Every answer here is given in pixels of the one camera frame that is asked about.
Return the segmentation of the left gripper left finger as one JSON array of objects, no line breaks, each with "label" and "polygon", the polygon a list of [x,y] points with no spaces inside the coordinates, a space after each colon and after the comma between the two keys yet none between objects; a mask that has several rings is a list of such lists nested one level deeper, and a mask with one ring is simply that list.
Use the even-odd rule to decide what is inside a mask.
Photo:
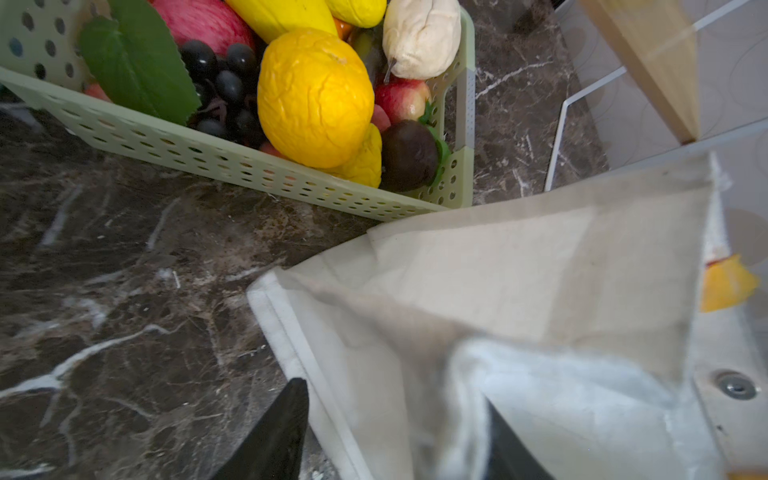
[{"label": "left gripper left finger", "polygon": [[298,479],[308,415],[307,382],[292,378],[213,479]]}]

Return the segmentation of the white grocery bag yellow handles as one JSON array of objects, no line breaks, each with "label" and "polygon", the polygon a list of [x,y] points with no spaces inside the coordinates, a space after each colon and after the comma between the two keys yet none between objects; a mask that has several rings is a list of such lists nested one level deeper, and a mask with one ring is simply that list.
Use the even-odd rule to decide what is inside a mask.
[{"label": "white grocery bag yellow handles", "polygon": [[767,472],[767,371],[712,153],[385,223],[248,289],[344,479],[479,479],[499,414],[555,479]]}]

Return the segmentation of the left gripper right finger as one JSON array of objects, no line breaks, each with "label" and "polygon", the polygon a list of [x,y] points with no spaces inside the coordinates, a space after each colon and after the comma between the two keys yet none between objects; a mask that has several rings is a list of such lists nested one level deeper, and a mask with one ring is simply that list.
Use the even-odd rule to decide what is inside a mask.
[{"label": "left gripper right finger", "polygon": [[554,480],[504,420],[487,402],[490,413],[491,447],[486,480]]}]

